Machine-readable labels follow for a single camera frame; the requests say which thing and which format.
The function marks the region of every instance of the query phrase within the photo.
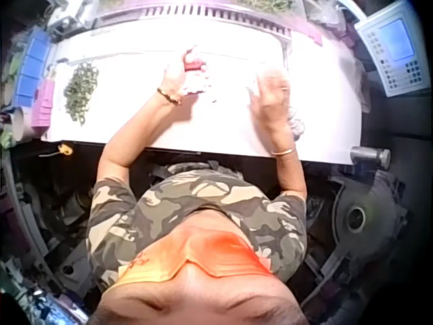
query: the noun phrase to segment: pink container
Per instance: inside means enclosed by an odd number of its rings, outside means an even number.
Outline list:
[[[49,127],[51,123],[51,109],[53,108],[54,81],[44,79],[36,91],[35,102],[32,107],[32,127]]]

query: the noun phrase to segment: orange face mask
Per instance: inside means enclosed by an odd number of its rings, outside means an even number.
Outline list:
[[[111,288],[134,282],[172,279],[186,264],[194,263],[209,276],[274,276],[270,261],[258,257],[238,235],[220,230],[183,227],[159,239],[119,267],[119,280]]]

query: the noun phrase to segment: display screen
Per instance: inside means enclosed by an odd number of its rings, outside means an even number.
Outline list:
[[[414,54],[409,34],[401,19],[382,27],[380,36],[394,61],[408,58]]]

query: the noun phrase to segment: bracelet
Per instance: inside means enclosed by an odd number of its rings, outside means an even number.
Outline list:
[[[285,154],[290,154],[290,153],[292,153],[292,152],[293,152],[293,149],[289,149],[289,150],[281,151],[281,152],[272,152],[272,154],[273,154],[274,156],[283,156],[283,155],[285,155]]]
[[[174,105],[181,105],[182,102],[180,100],[177,100],[176,98],[174,98],[173,96],[170,96],[169,94],[167,94],[164,90],[162,90],[161,88],[157,88],[156,91],[158,93],[160,93],[161,95],[163,95],[165,97],[166,100],[168,100],[170,103],[174,104]]]

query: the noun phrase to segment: white table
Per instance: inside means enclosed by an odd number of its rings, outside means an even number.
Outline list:
[[[192,107],[180,107],[151,147],[270,156],[250,118],[246,87],[258,67],[283,66],[281,43],[265,32],[207,20],[127,22],[62,41],[51,59],[68,58],[72,64],[58,66],[51,126],[42,140],[108,142],[155,92],[173,51],[188,43],[205,53],[212,91],[200,94]],[[63,89],[80,60],[90,58],[99,68],[98,87],[80,126],[66,114]],[[320,47],[292,33],[291,101],[306,127],[297,142],[302,160],[352,163],[350,149],[361,139],[361,104],[350,60],[334,42],[324,39]]]

